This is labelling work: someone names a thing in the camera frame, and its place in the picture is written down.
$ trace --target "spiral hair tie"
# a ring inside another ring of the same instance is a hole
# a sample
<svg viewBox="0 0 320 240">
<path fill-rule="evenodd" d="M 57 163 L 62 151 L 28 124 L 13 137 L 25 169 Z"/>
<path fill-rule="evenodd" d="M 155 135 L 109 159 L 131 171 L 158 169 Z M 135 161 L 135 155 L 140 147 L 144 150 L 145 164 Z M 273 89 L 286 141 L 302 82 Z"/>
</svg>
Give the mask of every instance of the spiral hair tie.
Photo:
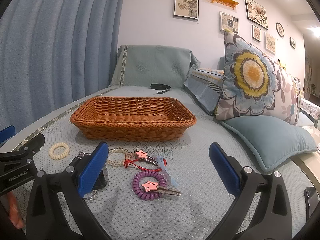
<svg viewBox="0 0 320 240">
<path fill-rule="evenodd" d="M 140 186 L 139 186 L 139 181 L 140 179 L 144 178 L 144 177 L 154 177 L 155 179 L 158 180 L 159 182 L 159 186 L 162 187 L 166 187 L 167 186 L 167 182 L 165 181 L 165 178 L 159 173 L 159 172 L 155 172 L 155 171 L 143 171 L 143 172 L 139 172 L 137 173 L 132 181 L 132 189 L 134 191 L 134 193 L 141 199 L 144 200 L 154 200 L 157 199 L 159 196 L 161 196 L 160 193 L 158 192 L 144 192 Z"/>
<path fill-rule="evenodd" d="M 63 151 L 63 153 L 60 154 L 54 154 L 54 150 L 59 148 L 59 147 L 64 147 L 65 150 Z M 52 145 L 49 149 L 49 156 L 50 158 L 54 159 L 54 160 L 61 160 L 63 158 L 65 158 L 70 152 L 70 147 L 67 143 L 55 143 L 54 145 Z"/>
</svg>

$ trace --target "curtain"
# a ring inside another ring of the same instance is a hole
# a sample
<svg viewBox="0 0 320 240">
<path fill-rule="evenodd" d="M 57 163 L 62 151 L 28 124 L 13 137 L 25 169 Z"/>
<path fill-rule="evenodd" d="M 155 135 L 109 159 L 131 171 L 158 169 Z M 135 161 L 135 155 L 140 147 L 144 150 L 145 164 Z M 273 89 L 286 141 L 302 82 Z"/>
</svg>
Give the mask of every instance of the curtain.
<svg viewBox="0 0 320 240">
<path fill-rule="evenodd" d="M 11 1 L 0 19 L 0 130 L 109 85 L 122 1 Z"/>
</svg>

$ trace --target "picture frame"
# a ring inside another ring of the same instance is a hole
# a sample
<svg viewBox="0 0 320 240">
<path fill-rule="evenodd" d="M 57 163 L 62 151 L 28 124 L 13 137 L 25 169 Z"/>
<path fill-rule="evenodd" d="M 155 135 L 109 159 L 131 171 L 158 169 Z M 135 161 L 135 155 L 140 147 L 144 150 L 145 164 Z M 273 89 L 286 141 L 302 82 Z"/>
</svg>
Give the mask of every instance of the picture frame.
<svg viewBox="0 0 320 240">
<path fill-rule="evenodd" d="M 265 32 L 265 49 L 273 54 L 276 54 L 276 38 Z"/>
<path fill-rule="evenodd" d="M 293 47 L 294 49 L 297 49 L 296 41 L 295 41 L 293 38 L 290 38 L 290 45 L 291 45 L 291 47 Z"/>
<path fill-rule="evenodd" d="M 261 34 L 261 29 L 252 24 L 252 38 L 258 42 L 261 42 Z"/>
<path fill-rule="evenodd" d="M 228 29 L 239 35 L 239 19 L 225 12 L 219 12 L 220 30 Z"/>
<path fill-rule="evenodd" d="M 266 9 L 260 4 L 256 3 L 253 0 L 244 0 L 245 7 L 247 9 L 247 18 L 248 20 L 255 22 L 261 27 L 268 29 L 268 20 Z"/>
<path fill-rule="evenodd" d="M 280 23 L 276 23 L 276 30 L 277 30 L 277 33 L 279 34 L 279 36 L 281 38 L 283 38 L 284 37 L 284 29 Z"/>
<path fill-rule="evenodd" d="M 173 16 L 198 20 L 199 0 L 175 0 Z"/>
</svg>

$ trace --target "purple coiled keychain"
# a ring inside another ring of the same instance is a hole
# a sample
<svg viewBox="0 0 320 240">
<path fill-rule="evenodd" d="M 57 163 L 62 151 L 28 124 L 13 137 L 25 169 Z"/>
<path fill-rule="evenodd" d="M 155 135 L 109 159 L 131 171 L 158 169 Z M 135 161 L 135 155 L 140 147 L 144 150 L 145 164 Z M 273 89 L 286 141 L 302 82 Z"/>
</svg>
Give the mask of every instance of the purple coiled keychain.
<svg viewBox="0 0 320 240">
<path fill-rule="evenodd" d="M 161 187 L 166 187 L 167 186 L 167 182 L 165 180 L 165 178 L 156 171 L 143 171 L 143 172 L 139 172 L 134 176 L 134 179 L 132 181 L 132 189 L 134 191 L 134 193 L 141 199 L 144 200 L 154 200 L 157 199 L 159 196 L 161 196 L 160 193 L 156 192 L 156 191 L 151 191 L 151 192 L 144 192 L 140 186 L 139 186 L 139 181 L 141 180 L 141 178 L 144 177 L 154 177 L 155 179 L 158 180 L 159 182 L 159 186 Z"/>
</svg>

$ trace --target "black strap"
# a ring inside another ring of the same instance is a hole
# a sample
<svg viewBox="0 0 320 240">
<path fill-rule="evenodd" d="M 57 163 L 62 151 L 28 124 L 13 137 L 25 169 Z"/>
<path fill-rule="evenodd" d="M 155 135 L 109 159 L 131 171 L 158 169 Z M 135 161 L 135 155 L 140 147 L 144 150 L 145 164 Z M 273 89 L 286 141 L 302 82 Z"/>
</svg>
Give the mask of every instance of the black strap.
<svg viewBox="0 0 320 240">
<path fill-rule="evenodd" d="M 158 94 L 163 94 L 165 92 L 168 92 L 170 88 L 171 88 L 170 86 L 164 85 L 164 84 L 151 84 L 151 89 L 165 90 L 165 91 L 158 92 Z"/>
</svg>

